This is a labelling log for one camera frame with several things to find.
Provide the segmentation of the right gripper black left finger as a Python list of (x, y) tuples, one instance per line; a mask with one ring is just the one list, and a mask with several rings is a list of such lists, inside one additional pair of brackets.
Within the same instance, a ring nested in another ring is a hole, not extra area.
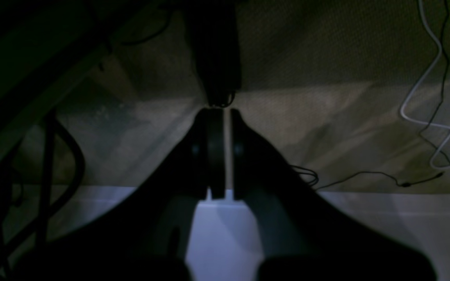
[(16, 281), (184, 280), (195, 207), (224, 197), (223, 110), (198, 112), (185, 137), (130, 196), (81, 228), (32, 250)]

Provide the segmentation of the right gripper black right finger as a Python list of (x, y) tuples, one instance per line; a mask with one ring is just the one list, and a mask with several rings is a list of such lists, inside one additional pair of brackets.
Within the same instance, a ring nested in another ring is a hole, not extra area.
[(435, 281), (428, 257), (341, 212), (231, 110), (234, 198), (255, 215), (259, 281)]

